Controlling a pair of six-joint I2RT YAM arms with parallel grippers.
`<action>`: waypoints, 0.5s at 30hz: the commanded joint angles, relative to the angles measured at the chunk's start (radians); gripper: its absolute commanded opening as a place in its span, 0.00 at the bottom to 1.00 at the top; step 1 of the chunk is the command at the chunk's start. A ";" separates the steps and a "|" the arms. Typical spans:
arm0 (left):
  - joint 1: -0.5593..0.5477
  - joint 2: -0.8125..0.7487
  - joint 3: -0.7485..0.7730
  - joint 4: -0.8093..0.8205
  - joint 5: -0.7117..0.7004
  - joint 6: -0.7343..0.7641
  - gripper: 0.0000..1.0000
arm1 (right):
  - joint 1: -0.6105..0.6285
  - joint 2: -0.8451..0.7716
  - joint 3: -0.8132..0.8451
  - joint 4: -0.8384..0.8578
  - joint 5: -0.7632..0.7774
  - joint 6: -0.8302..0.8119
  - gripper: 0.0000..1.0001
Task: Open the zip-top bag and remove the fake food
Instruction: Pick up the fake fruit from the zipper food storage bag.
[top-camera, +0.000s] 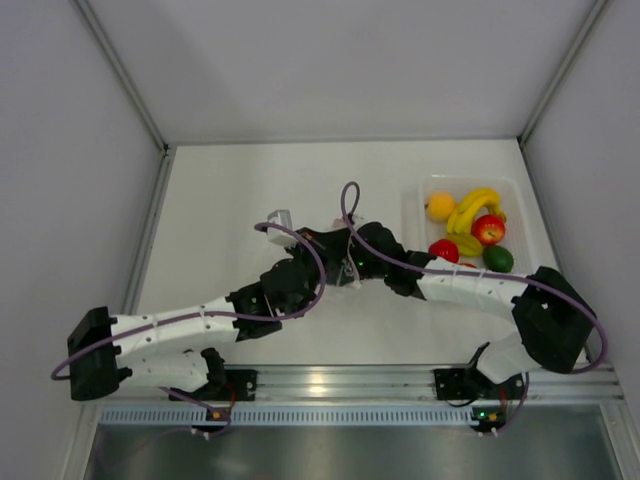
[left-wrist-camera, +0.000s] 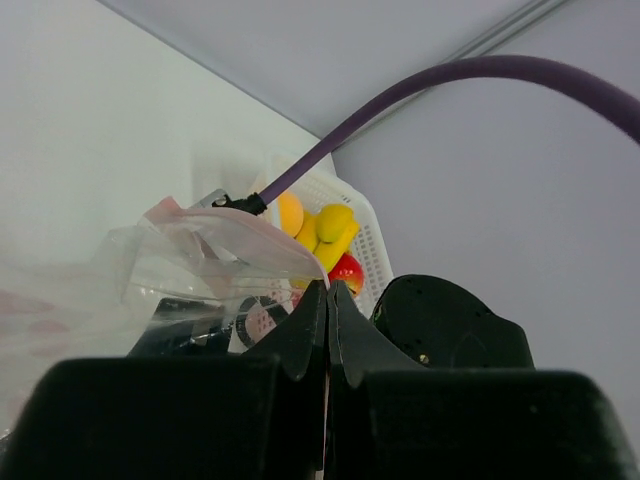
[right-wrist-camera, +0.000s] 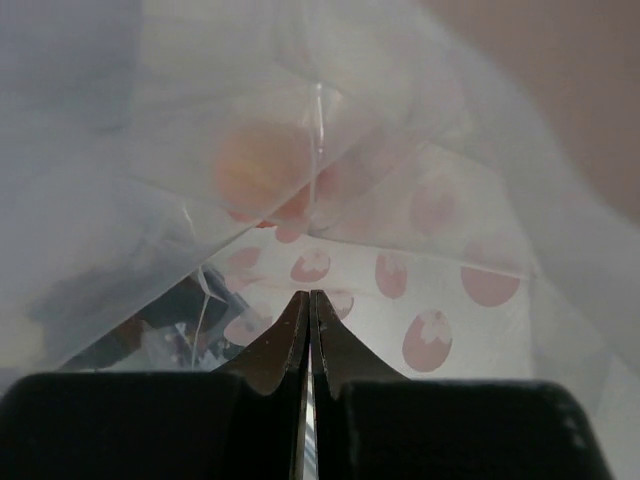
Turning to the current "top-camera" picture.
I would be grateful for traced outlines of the red fake apple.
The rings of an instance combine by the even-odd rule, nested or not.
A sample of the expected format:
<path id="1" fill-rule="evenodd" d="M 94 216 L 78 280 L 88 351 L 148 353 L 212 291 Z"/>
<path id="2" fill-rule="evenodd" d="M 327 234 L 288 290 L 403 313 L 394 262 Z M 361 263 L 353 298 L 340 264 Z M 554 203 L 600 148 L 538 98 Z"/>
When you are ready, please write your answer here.
<path id="1" fill-rule="evenodd" d="M 429 246 L 428 252 L 451 263 L 458 263 L 460 252 L 458 246 L 449 239 L 440 239 Z"/>

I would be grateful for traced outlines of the orange yellow fake peach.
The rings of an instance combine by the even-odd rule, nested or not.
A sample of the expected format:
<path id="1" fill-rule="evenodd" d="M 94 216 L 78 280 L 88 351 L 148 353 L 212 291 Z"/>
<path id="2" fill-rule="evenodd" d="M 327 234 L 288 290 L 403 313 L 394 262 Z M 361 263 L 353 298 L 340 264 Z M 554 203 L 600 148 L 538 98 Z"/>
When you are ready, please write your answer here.
<path id="1" fill-rule="evenodd" d="M 456 208 L 456 200 L 448 192 L 434 192 L 425 203 L 427 217 L 434 222 L 445 222 Z"/>

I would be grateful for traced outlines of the yellow fake banana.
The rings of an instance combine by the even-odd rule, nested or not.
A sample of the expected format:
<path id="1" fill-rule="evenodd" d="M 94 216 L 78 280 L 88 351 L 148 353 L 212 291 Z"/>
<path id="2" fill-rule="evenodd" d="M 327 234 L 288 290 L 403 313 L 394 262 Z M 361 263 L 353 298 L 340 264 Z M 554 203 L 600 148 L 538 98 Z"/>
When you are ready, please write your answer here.
<path id="1" fill-rule="evenodd" d="M 506 214 L 502 210 L 501 196 L 491 188 L 478 188 L 470 192 L 454 208 L 447 220 L 447 233 L 470 233 L 476 216 L 483 209 L 502 221 L 506 221 Z"/>

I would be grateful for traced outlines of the yellow fake starfruit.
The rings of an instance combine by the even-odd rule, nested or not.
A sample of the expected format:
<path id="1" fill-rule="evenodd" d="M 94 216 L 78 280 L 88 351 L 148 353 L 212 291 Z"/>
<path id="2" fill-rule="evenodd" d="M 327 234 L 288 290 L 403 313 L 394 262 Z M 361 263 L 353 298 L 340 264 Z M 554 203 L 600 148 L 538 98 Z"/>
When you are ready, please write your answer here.
<path id="1" fill-rule="evenodd" d="M 447 239 L 457 246 L 459 254 L 463 257 L 480 257 L 483 253 L 484 246 L 471 234 L 450 233 Z"/>

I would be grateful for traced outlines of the red fake tomato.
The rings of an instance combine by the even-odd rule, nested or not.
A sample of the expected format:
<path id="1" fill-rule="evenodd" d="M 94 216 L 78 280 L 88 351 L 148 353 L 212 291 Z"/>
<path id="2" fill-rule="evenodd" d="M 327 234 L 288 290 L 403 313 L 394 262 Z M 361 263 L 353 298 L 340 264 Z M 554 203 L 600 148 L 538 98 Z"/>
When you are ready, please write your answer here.
<path id="1" fill-rule="evenodd" d="M 497 215 L 483 215 L 473 223 L 471 235 L 476 237 L 484 246 L 496 245 L 506 236 L 506 224 Z"/>

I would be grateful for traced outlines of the green fake lime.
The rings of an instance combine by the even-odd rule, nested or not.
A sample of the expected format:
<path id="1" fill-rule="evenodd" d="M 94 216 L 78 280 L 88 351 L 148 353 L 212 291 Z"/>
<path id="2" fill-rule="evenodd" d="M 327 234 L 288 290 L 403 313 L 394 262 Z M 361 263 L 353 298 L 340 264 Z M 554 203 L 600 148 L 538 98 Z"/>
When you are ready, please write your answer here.
<path id="1" fill-rule="evenodd" d="M 498 273 L 510 273 L 515 263 L 512 253 L 500 245 L 485 247 L 482 259 L 487 269 Z"/>

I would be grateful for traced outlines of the clear zip top bag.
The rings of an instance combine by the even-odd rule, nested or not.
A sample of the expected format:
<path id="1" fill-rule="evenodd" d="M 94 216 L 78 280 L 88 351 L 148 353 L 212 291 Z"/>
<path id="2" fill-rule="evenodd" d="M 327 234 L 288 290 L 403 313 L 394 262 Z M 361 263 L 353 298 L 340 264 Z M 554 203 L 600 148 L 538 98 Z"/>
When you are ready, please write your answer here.
<path id="1" fill-rule="evenodd" d="M 327 283 L 333 287 L 359 289 L 362 280 L 356 262 L 351 255 L 352 235 L 346 223 L 335 219 L 323 233 L 324 267 Z"/>

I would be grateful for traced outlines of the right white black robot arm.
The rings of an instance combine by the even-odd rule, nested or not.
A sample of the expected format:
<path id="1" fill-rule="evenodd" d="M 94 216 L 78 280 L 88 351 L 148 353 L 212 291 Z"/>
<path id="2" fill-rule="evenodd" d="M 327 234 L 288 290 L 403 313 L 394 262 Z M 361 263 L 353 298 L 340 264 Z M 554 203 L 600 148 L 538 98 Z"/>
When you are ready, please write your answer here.
<path id="1" fill-rule="evenodd" d="M 476 350 L 466 373 L 475 395 L 491 396 L 504 381 L 532 369 L 577 372 L 594 312 L 558 271 L 540 267 L 522 276 L 463 267 L 405 249 L 378 222 L 351 233 L 362 276 L 383 280 L 400 296 L 462 305 L 514 325 L 504 339 Z"/>

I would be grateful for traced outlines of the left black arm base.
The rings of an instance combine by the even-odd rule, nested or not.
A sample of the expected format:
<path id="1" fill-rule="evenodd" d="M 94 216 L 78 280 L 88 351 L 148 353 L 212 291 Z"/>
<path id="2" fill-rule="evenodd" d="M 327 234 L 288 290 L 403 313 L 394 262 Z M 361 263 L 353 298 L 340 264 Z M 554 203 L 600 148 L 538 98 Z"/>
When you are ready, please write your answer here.
<path id="1" fill-rule="evenodd" d="M 177 387 L 172 390 L 194 400 L 208 402 L 253 402 L 255 400 L 258 372 L 254 369 L 225 369 L 214 373 L 208 381 L 193 392 Z"/>

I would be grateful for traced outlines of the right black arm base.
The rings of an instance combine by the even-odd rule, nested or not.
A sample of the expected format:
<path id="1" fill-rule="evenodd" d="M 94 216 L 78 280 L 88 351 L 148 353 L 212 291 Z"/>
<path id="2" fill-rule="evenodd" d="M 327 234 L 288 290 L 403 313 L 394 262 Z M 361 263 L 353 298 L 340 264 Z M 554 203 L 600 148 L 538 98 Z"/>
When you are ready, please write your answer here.
<path id="1" fill-rule="evenodd" d="M 525 387 L 522 375 L 494 383 L 475 368 L 443 368 L 433 371 L 440 401 L 519 400 Z"/>

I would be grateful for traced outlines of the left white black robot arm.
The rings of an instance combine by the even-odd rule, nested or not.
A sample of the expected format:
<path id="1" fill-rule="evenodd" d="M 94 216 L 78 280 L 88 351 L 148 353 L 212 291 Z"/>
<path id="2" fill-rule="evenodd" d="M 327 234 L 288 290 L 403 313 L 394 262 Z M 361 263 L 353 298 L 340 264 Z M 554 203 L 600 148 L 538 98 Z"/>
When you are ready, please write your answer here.
<path id="1" fill-rule="evenodd" d="M 272 335 L 309 312 L 338 277 L 349 237 L 346 228 L 301 228 L 287 258 L 258 281 L 194 307 L 146 315 L 89 310 L 67 339 L 72 400 L 101 399 L 122 385 L 219 397 L 226 376 L 218 348 Z"/>

